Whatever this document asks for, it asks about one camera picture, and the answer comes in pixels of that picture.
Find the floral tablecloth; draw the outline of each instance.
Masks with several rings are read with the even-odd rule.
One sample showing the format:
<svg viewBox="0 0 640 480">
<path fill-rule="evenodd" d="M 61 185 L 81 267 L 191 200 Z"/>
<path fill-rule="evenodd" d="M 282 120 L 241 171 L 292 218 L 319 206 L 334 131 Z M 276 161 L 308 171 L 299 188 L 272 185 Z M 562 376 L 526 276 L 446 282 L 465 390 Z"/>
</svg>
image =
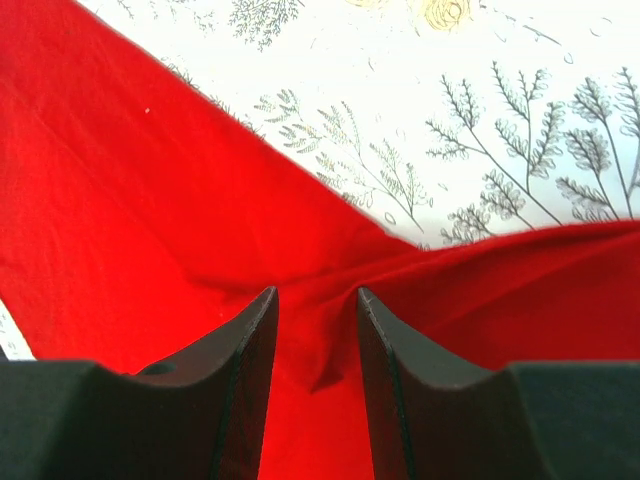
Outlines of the floral tablecloth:
<svg viewBox="0 0 640 480">
<path fill-rule="evenodd" d="M 81 3 L 424 248 L 640 215 L 635 4 Z"/>
</svg>

